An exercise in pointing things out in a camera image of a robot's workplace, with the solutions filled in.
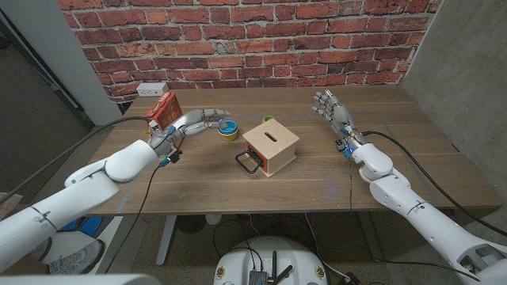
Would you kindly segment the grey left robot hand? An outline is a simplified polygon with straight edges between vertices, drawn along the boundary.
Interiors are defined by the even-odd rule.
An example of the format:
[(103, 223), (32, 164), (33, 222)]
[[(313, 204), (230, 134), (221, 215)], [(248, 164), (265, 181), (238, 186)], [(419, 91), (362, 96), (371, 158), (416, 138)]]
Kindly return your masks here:
[(176, 119), (161, 132), (155, 132), (149, 145), (158, 156), (170, 153), (174, 145), (186, 136), (198, 135), (207, 129), (225, 128), (225, 116), (231, 113), (222, 109), (194, 109)]

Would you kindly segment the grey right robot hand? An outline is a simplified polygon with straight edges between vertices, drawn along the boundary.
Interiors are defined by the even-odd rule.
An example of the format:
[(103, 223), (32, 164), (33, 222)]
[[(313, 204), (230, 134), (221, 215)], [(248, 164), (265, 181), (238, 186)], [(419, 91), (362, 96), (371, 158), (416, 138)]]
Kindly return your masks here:
[(326, 89), (323, 93), (316, 92), (314, 101), (317, 106), (312, 106), (312, 110), (323, 116), (330, 122), (332, 129), (337, 134), (342, 134), (345, 137), (353, 137), (360, 139), (360, 135), (356, 131), (356, 125), (352, 116), (346, 107)]

